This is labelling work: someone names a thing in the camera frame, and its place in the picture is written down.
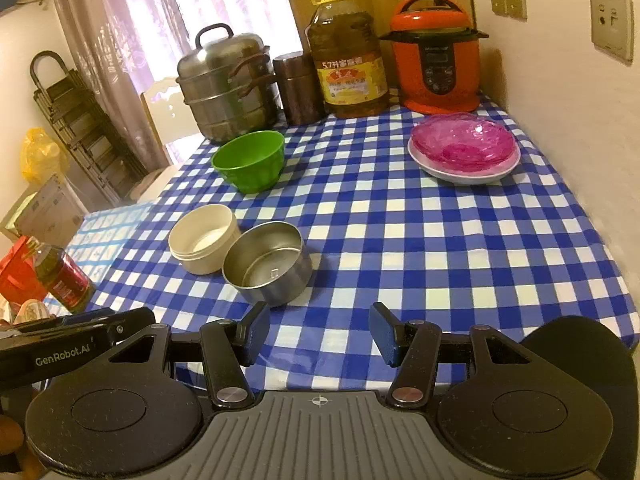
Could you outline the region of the person left hand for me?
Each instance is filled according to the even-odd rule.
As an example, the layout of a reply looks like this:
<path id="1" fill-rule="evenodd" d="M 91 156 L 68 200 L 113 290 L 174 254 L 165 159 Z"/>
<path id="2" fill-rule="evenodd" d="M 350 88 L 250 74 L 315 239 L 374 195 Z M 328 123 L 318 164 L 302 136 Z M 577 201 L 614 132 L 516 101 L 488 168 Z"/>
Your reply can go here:
<path id="1" fill-rule="evenodd" d="M 1 416 L 1 457 L 17 463 L 16 471 L 1 467 L 2 479 L 40 479 L 46 468 L 38 460 L 25 441 L 22 427 L 12 418 Z"/>

